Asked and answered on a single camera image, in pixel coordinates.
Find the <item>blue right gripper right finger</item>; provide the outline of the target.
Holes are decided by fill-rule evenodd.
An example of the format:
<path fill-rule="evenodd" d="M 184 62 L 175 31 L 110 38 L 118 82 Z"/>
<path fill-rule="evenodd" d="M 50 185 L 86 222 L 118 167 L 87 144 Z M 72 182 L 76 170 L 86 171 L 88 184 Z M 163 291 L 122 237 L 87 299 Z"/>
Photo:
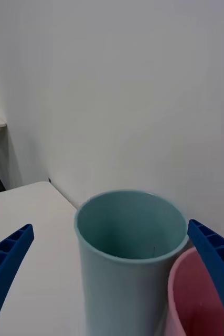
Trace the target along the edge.
<path fill-rule="evenodd" d="M 187 235 L 205 264 L 224 307 L 224 238 L 195 219 Z"/>

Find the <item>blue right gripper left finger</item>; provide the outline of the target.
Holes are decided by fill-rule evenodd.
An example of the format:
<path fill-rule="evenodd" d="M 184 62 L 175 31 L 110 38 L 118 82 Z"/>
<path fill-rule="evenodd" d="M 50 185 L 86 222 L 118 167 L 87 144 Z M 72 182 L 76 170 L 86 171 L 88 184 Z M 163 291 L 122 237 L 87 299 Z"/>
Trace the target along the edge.
<path fill-rule="evenodd" d="M 0 311 L 33 240 L 33 226 L 26 224 L 0 242 Z"/>

